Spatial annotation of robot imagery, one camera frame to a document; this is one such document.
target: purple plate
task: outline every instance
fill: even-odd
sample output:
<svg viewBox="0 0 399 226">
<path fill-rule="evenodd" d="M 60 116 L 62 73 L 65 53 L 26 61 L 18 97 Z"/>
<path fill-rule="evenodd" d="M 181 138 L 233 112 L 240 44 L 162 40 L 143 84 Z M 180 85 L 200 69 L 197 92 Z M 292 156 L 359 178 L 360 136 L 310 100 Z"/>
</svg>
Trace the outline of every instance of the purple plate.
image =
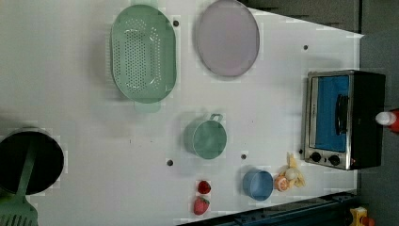
<svg viewBox="0 0 399 226">
<path fill-rule="evenodd" d="M 213 73 L 245 73 L 259 52 L 259 29 L 252 13 L 235 0 L 219 0 L 202 14 L 197 46 L 204 65 Z"/>
</svg>

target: toaster oven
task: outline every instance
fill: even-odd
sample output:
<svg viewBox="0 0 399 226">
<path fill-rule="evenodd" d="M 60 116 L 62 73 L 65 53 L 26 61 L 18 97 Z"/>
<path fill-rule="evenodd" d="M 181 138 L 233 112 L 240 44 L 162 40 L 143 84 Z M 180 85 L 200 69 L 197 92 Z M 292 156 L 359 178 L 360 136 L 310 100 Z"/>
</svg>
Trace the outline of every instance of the toaster oven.
<svg viewBox="0 0 399 226">
<path fill-rule="evenodd" d="M 360 71 L 309 73 L 305 161 L 342 170 L 381 165 L 385 75 Z"/>
</svg>

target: gray floor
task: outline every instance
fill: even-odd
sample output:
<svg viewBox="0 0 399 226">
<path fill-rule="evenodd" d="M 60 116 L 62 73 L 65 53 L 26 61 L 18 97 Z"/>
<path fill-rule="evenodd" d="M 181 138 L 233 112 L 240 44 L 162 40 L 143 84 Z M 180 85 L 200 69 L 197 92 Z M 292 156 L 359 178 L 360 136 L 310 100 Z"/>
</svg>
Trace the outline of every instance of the gray floor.
<svg viewBox="0 0 399 226">
<path fill-rule="evenodd" d="M 399 108 L 399 29 L 366 35 L 360 46 L 361 69 L 387 76 L 386 109 Z M 378 225 L 398 225 L 399 135 L 385 130 L 382 150 L 381 167 L 360 171 L 359 194 Z"/>
<path fill-rule="evenodd" d="M 398 27 L 398 0 L 239 0 L 284 16 L 372 34 Z"/>
</svg>

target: orange fruit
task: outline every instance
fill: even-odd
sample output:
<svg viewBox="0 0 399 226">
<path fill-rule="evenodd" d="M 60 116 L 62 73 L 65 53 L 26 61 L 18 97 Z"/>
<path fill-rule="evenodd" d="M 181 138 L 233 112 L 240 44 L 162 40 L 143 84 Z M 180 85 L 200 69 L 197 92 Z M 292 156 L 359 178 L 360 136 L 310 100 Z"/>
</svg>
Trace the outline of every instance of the orange fruit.
<svg viewBox="0 0 399 226">
<path fill-rule="evenodd" d="M 275 188 L 278 191 L 285 191 L 288 189 L 288 181 L 284 176 L 278 176 L 275 180 Z"/>
</svg>

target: toaster oven door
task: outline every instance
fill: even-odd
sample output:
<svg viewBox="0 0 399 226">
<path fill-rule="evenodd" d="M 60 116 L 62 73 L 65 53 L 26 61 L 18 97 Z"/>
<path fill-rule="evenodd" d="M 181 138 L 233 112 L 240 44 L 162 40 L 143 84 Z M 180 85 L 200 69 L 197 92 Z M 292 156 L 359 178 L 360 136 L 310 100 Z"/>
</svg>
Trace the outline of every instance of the toaster oven door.
<svg viewBox="0 0 399 226">
<path fill-rule="evenodd" d="M 320 76 L 311 81 L 310 147 L 346 151 L 349 76 Z"/>
</svg>

